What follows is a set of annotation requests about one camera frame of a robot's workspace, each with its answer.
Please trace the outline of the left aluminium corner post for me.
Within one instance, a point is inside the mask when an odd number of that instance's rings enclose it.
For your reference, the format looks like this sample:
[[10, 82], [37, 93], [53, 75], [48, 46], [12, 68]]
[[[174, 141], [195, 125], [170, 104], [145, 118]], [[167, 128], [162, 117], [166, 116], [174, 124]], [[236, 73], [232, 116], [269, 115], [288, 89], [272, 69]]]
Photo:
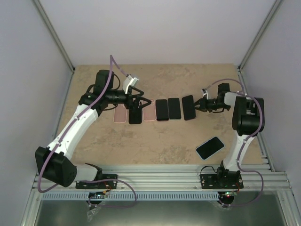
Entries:
[[43, 5], [41, 4], [41, 1], [40, 0], [32, 0], [32, 3], [34, 4], [37, 12], [39, 13], [43, 23], [45, 24], [47, 30], [49, 31], [50, 33], [50, 36], [52, 37], [53, 41], [55, 42], [59, 52], [61, 53], [64, 61], [66, 62], [66, 64], [68, 65], [70, 71], [72, 73], [74, 73], [75, 71], [75, 67], [73, 66], [57, 32], [55, 31], [55, 28], [54, 26], [52, 25]]

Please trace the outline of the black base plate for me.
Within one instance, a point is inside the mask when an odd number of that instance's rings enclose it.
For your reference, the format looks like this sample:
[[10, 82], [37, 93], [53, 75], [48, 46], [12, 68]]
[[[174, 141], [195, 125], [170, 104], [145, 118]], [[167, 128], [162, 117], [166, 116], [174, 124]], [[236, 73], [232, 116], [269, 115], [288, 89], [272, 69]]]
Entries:
[[[117, 179], [117, 174], [102, 174], [95, 177], [96, 180], [104, 180], [104, 179]], [[104, 189], [111, 190], [116, 189], [117, 181], [103, 181], [99, 183], [86, 183], [86, 182], [76, 182], [76, 189]]]
[[242, 189], [244, 184], [241, 176], [219, 177], [217, 174], [201, 174], [200, 182], [202, 189]]

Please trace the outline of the black smartphone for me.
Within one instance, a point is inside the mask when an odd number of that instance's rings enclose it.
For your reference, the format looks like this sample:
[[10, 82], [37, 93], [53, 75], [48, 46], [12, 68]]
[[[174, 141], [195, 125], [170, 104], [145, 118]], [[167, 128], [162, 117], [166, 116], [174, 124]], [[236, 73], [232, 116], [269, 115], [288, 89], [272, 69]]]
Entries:
[[155, 101], [156, 105], [156, 117], [157, 121], [168, 121], [168, 102], [167, 99], [157, 99]]

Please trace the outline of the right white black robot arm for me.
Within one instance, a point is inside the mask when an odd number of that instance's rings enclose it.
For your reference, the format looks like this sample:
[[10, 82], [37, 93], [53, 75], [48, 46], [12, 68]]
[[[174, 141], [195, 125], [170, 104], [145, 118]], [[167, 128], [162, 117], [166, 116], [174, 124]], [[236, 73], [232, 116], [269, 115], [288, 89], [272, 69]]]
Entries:
[[233, 109], [231, 124], [235, 136], [229, 153], [215, 173], [200, 173], [202, 188], [243, 188], [241, 164], [250, 143], [264, 128], [264, 100], [250, 97], [243, 91], [231, 91], [228, 83], [218, 85], [216, 98], [209, 99], [207, 89], [203, 89], [203, 93], [203, 97], [194, 103], [195, 109], [209, 113]]

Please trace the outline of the left small circuit board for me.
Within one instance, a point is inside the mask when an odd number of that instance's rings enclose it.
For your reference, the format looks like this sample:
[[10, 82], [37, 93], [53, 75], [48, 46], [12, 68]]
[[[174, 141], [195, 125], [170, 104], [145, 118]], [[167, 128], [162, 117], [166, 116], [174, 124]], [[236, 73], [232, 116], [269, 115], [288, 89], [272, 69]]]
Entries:
[[88, 195], [89, 199], [105, 199], [109, 196], [110, 192], [107, 191], [101, 191], [101, 192], [90, 192]]

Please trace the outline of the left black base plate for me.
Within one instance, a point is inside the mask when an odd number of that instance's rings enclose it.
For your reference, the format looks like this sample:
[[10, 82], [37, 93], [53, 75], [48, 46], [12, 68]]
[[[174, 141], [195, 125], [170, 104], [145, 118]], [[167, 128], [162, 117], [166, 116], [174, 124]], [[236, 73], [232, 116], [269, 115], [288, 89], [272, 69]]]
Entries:
[[[104, 179], [117, 179], [117, 174], [102, 174], [95, 177], [96, 180], [104, 180]], [[117, 181], [103, 181], [99, 183], [86, 183], [86, 182], [76, 182], [76, 189], [104, 189], [111, 190], [116, 189]]]

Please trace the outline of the small circuit board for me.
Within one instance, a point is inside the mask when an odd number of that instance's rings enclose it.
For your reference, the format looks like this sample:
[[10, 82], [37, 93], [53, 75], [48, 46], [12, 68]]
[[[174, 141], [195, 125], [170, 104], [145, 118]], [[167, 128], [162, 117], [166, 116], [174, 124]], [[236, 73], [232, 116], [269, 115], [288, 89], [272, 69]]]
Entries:
[[105, 199], [109, 196], [110, 192], [107, 191], [101, 191], [101, 192], [90, 192], [88, 195], [89, 199]]
[[233, 197], [235, 195], [237, 195], [237, 191], [231, 191], [231, 192], [224, 192], [221, 194], [222, 197]]

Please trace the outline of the right small circuit board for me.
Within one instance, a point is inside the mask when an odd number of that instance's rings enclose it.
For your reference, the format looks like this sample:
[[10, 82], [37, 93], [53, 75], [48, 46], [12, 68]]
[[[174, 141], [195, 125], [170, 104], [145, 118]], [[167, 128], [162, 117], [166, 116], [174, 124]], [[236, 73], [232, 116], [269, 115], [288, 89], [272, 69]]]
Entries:
[[237, 195], [237, 191], [231, 191], [231, 192], [224, 192], [221, 194], [222, 197], [233, 197], [235, 195]]

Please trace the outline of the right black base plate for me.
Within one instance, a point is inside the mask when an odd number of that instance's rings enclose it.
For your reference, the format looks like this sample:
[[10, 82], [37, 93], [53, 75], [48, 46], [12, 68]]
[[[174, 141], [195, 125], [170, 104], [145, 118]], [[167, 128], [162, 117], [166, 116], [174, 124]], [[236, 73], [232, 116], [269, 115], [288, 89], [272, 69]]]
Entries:
[[241, 176], [219, 177], [217, 174], [201, 174], [200, 182], [202, 189], [242, 189], [244, 184]]

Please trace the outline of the phone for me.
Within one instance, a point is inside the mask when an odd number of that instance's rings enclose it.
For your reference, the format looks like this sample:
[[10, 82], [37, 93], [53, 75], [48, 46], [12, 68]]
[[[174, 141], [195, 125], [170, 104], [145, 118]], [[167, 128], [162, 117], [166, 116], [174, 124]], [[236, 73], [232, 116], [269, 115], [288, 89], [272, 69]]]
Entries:
[[185, 121], [196, 118], [193, 95], [188, 95], [182, 98], [182, 108]]
[[196, 153], [202, 160], [207, 160], [221, 149], [225, 144], [218, 138], [213, 137], [196, 148]]
[[180, 107], [180, 100], [177, 97], [169, 98], [168, 102], [168, 114], [169, 119], [171, 120], [179, 120], [182, 118], [181, 115], [181, 107]]

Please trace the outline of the black phone case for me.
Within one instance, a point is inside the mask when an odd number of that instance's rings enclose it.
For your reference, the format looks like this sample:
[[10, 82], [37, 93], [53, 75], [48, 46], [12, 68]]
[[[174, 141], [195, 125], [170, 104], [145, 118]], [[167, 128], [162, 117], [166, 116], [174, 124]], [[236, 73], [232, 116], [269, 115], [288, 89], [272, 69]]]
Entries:
[[142, 109], [140, 107], [129, 109], [128, 122], [131, 125], [142, 123]]

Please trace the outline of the clear plastic bag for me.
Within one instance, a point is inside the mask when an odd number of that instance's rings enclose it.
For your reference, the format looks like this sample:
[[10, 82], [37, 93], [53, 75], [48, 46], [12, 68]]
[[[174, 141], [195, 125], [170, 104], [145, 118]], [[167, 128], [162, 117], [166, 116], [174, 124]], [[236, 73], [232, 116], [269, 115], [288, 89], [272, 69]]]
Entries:
[[91, 204], [89, 205], [89, 210], [87, 211], [87, 222], [91, 222], [92, 219], [99, 213], [101, 207]]

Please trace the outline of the right aluminium corner post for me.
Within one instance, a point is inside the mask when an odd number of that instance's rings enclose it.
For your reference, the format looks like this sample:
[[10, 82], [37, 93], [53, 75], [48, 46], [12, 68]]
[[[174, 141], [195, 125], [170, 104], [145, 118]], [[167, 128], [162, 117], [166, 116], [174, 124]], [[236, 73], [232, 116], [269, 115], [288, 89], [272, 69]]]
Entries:
[[242, 72], [245, 65], [247, 64], [249, 58], [251, 57], [252, 53], [255, 51], [256, 47], [258, 46], [259, 42], [263, 38], [265, 32], [267, 31], [268, 27], [270, 26], [272, 20], [274, 19], [275, 15], [279, 11], [280, 7], [282, 6], [284, 0], [275, 0], [272, 4], [268, 14], [264, 18], [255, 38], [253, 39], [250, 47], [248, 48], [246, 54], [244, 55], [240, 65], [238, 66], [238, 71]]

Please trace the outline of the aluminium corner post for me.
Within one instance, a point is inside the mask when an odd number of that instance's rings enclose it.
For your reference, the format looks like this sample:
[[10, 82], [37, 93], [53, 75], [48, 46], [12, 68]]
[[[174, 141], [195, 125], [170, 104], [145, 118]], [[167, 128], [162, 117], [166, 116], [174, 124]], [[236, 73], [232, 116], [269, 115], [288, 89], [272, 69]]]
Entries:
[[41, 4], [41, 1], [40, 0], [32, 0], [32, 3], [34, 4], [37, 12], [39, 13], [43, 23], [45, 24], [47, 30], [49, 31], [50, 33], [50, 36], [52, 37], [53, 41], [55, 42], [59, 52], [61, 53], [64, 61], [66, 62], [66, 64], [68, 65], [70, 71], [72, 73], [74, 73], [75, 71], [75, 67], [73, 66], [57, 32], [55, 31], [55, 28], [54, 26], [52, 25], [43, 5]]
[[272, 4], [268, 14], [264, 18], [255, 38], [253, 39], [250, 47], [248, 48], [246, 54], [244, 55], [240, 65], [238, 66], [238, 71], [242, 72], [245, 65], [247, 64], [249, 58], [251, 57], [252, 53], [255, 51], [256, 47], [258, 46], [259, 42], [263, 38], [265, 32], [267, 31], [268, 27], [270, 26], [272, 20], [274, 19], [275, 15], [279, 11], [280, 7], [282, 6], [284, 0], [275, 0]]

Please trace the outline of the light pink phone case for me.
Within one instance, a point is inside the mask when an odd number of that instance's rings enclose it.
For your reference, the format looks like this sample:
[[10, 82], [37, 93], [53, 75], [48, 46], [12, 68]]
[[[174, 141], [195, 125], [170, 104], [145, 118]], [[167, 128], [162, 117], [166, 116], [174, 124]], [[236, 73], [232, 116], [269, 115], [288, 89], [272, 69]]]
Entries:
[[142, 109], [144, 121], [155, 121], [157, 119], [155, 101], [154, 99], [150, 100], [151, 104]]

